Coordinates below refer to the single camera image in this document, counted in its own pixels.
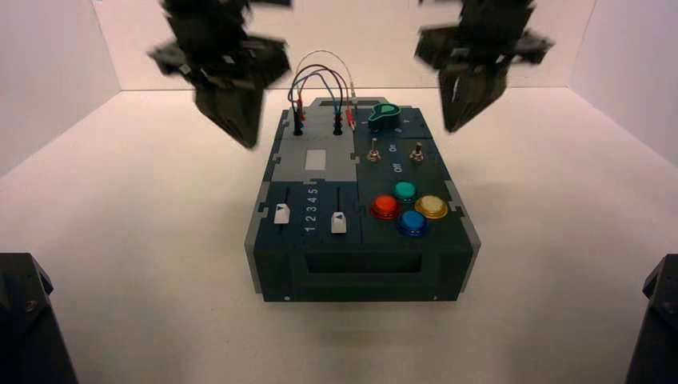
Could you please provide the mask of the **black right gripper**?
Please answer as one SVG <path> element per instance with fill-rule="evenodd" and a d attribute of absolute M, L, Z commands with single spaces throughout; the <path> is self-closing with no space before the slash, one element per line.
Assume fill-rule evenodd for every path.
<path fill-rule="evenodd" d="M 415 56 L 436 70 L 450 64 L 538 65 L 553 46 L 552 39 L 519 24 L 430 26 L 420 30 Z M 469 76 L 441 70 L 438 79 L 445 129 L 457 132 L 493 104 L 505 92 L 507 77 L 507 70 L 478 74 L 469 102 Z"/>

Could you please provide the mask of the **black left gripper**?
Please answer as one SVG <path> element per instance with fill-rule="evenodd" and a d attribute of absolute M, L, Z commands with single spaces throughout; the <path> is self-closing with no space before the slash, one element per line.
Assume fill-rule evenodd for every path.
<path fill-rule="evenodd" d="M 220 115 L 212 90 L 196 89 L 194 102 L 204 116 L 250 150 L 258 143 L 263 89 L 290 71 L 286 43 L 257 35 L 225 53 L 190 55 L 178 42 L 170 41 L 154 47 L 148 56 L 163 75 L 181 77 L 197 88 L 241 87 L 236 89 L 234 102 L 234 133 Z"/>

